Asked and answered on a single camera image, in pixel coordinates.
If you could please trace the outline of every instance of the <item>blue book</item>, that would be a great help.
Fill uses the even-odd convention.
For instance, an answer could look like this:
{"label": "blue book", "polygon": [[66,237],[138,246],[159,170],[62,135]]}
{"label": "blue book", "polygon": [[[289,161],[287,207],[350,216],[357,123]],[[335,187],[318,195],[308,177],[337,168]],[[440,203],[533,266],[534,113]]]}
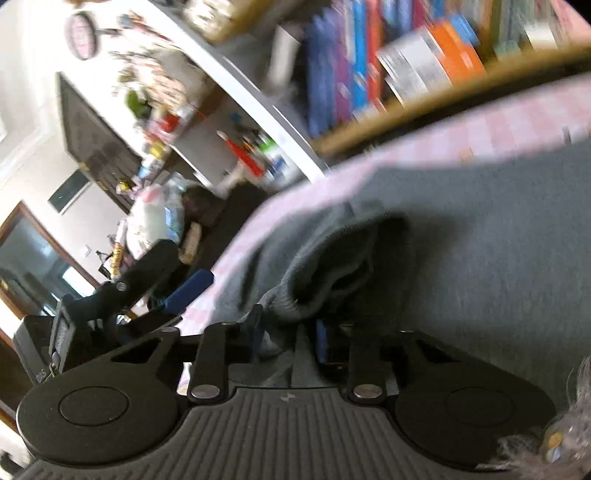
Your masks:
{"label": "blue book", "polygon": [[401,35],[413,31],[413,0],[398,0],[398,25]]}
{"label": "blue book", "polygon": [[353,114],[368,104],[367,82],[367,13],[365,0],[353,1],[353,31],[355,32],[355,62],[353,63]]}
{"label": "blue book", "polygon": [[398,0],[382,0],[384,44],[398,38]]}
{"label": "blue book", "polygon": [[316,17],[306,27],[308,38],[308,129],[312,138],[318,137],[323,130],[319,119],[320,109],[320,41],[316,29]]}
{"label": "blue book", "polygon": [[445,17],[446,0],[431,0],[433,19]]}
{"label": "blue book", "polygon": [[339,14],[331,8],[324,9],[324,33],[325,38],[322,44],[324,68],[324,83],[326,85],[326,113],[328,127],[337,124],[336,118],[336,64],[337,64],[337,42],[338,42],[338,21]]}

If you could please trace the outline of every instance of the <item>wall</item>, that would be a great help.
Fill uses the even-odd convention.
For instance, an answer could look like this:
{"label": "wall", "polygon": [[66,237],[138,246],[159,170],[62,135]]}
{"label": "wall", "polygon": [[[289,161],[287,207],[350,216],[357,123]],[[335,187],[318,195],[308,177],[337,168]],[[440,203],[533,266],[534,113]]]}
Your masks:
{"label": "wall", "polygon": [[[81,62],[69,52],[63,25],[72,12],[60,0],[9,0],[0,8],[0,41],[12,47],[0,50],[0,116],[9,132],[0,142],[0,177],[4,174],[0,178],[0,223],[23,200],[57,242],[103,281],[97,272],[97,256],[84,257],[82,249],[88,245],[93,251],[108,251],[106,236],[115,232],[123,212],[94,184],[63,216],[47,203],[76,169],[63,144],[56,72],[66,72],[83,95],[93,97],[92,105],[106,106],[111,123],[121,123],[117,125],[120,135],[131,137],[134,132],[121,100],[111,97],[115,72],[108,74],[101,64],[108,60],[108,47],[103,45],[103,56],[94,64],[94,60]],[[99,25],[110,26],[103,21]],[[0,328],[12,336],[18,325],[19,320],[0,302]]]}
{"label": "wall", "polygon": [[[0,190],[0,221],[23,200],[56,241],[97,280],[100,261],[93,253],[84,257],[85,245],[93,252],[110,250],[107,235],[114,233],[123,211],[96,185],[92,184],[63,215],[48,198],[76,169],[76,163],[63,150],[61,138],[53,136],[36,151]],[[0,328],[12,336],[18,319],[0,304]]]}

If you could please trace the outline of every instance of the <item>gray fabric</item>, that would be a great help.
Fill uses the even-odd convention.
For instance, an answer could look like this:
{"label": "gray fabric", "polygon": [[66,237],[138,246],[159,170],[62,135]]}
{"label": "gray fabric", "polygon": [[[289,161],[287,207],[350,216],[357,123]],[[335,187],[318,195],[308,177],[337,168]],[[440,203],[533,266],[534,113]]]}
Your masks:
{"label": "gray fabric", "polygon": [[380,170],[349,202],[279,226],[215,318],[260,300],[281,351],[287,326],[340,304],[330,286],[348,275],[352,315],[422,330],[563,406],[571,369],[591,353],[590,160],[586,141],[500,166]]}

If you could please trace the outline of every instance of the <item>window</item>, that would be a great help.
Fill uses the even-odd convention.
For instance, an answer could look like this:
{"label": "window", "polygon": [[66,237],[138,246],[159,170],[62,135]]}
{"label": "window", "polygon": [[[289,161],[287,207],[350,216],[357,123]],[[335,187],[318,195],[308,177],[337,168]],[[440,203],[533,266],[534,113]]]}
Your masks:
{"label": "window", "polygon": [[66,268],[61,278],[82,297],[90,297],[95,292],[95,288],[74,267]]}

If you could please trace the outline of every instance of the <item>book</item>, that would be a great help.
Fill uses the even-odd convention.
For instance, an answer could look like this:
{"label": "book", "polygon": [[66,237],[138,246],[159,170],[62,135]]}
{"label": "book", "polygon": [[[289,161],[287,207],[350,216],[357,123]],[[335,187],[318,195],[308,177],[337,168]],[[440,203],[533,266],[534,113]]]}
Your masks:
{"label": "book", "polygon": [[398,0],[382,0],[384,44],[398,38]]}
{"label": "book", "polygon": [[308,90],[308,130],[312,138],[318,137],[322,132],[320,109],[320,41],[316,28],[318,15],[306,26],[307,37],[307,90]]}
{"label": "book", "polygon": [[351,120],[351,58],[348,51],[348,22],[350,22],[350,2],[335,0],[333,2],[333,16],[336,23],[335,43],[335,112],[337,122]]}
{"label": "book", "polygon": [[368,31],[368,101],[377,108],[382,106],[382,65],[378,50],[382,47],[382,15],[380,0],[367,0]]}
{"label": "book", "polygon": [[509,19],[509,41],[517,41],[525,34],[524,27],[536,21],[533,0],[512,0]]}
{"label": "book", "polygon": [[360,113],[368,104],[367,82],[367,16],[365,0],[353,1],[353,31],[355,33],[355,61],[353,63],[353,114]]}
{"label": "book", "polygon": [[321,45],[322,75],[324,81],[324,88],[326,92],[326,100],[324,107],[326,108],[326,122],[327,127],[331,128],[336,125],[336,43],[337,43],[337,25],[335,19],[335,11],[331,8],[324,9],[324,37]]}
{"label": "book", "polygon": [[446,16],[446,0],[431,0],[431,13],[433,20]]}
{"label": "book", "polygon": [[403,105],[486,73],[474,48],[446,20],[388,44],[379,60],[388,73],[388,86]]}
{"label": "book", "polygon": [[398,0],[398,27],[400,34],[413,30],[413,0]]}
{"label": "book", "polygon": [[429,0],[414,0],[413,3],[413,29],[428,25],[433,16],[431,14],[431,3]]}

